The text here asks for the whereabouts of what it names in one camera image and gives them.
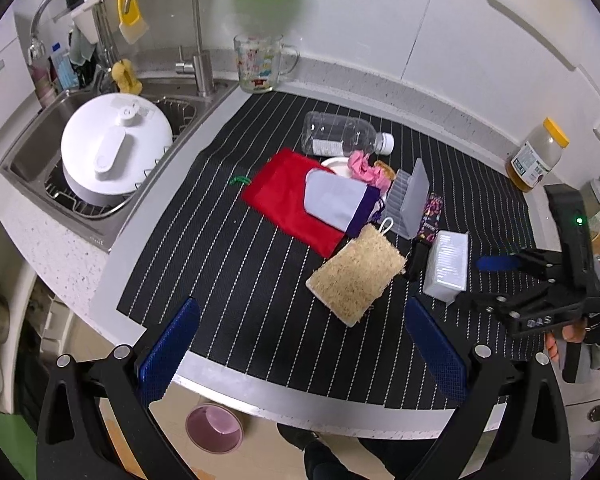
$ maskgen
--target pink trash bin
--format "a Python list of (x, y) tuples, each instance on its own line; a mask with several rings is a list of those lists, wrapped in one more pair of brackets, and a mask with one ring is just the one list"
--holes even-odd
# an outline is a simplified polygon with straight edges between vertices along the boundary
[(200, 449), (214, 454), (229, 453), (242, 443), (244, 430), (238, 417), (218, 404), (199, 404), (186, 420), (190, 440)]

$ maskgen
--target green drawstring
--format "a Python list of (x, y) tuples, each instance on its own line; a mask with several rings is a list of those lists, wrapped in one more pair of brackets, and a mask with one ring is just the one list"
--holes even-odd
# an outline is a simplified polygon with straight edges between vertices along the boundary
[(234, 176), (229, 181), (229, 186), (240, 182), (241, 184), (246, 184), (247, 186), (251, 183), (251, 179), (248, 176)]

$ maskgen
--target faucet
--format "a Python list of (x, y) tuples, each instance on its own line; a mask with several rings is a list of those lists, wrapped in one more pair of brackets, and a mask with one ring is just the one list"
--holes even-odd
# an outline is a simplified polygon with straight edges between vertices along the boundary
[[(123, 7), (124, 14), (129, 12), (131, 0), (125, 0)], [(195, 73), (196, 84), (198, 86), (198, 95), (208, 97), (216, 92), (214, 85), (214, 74), (211, 67), (211, 54), (208, 50), (203, 50), (202, 31), (200, 30), (200, 2), (192, 0), (193, 7), (193, 25), (196, 40), (196, 51), (191, 61), (182, 59), (182, 48), (180, 47), (180, 62), (176, 63), (177, 73)]]
[[(29, 33), (29, 63), (33, 63), (37, 59), (44, 59), (46, 57), (45, 45), (38, 38), (38, 25), (40, 24), (42, 13), (50, 2), (51, 0), (42, 0), (42, 3), (40, 3), (38, 10), (31, 20)], [(93, 19), (100, 40), (98, 42), (98, 58), (102, 65), (98, 65), (99, 71), (96, 71), (93, 78), (92, 89), (96, 92), (102, 92), (102, 88), (105, 86), (105, 79), (107, 79), (107, 83), (113, 88), (110, 72), (113, 65), (120, 60), (120, 54), (118, 54), (116, 43), (111, 35), (111, 29), (109, 28), (109, 22), (107, 21), (107, 13), (104, 9), (103, 0), (99, 0), (99, 2), (93, 6)]]

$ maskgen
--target bottle label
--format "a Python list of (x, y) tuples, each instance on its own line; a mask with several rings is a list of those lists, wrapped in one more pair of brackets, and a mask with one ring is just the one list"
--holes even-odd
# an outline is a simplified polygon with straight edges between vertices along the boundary
[(317, 156), (343, 156), (342, 142), (339, 140), (318, 140), (312, 141), (314, 155)]
[(534, 187), (551, 171), (528, 142), (525, 142), (518, 154), (511, 159), (511, 167), (529, 187)]

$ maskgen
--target black pants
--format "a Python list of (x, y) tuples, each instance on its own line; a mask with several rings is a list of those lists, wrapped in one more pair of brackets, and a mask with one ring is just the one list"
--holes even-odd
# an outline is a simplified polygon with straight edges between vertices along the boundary
[[(433, 440), (376, 440), (359, 438), (369, 452), (377, 456), (394, 477), (406, 478), (433, 446)], [(321, 442), (304, 448), (304, 469), (309, 480), (366, 480), (349, 471)]]

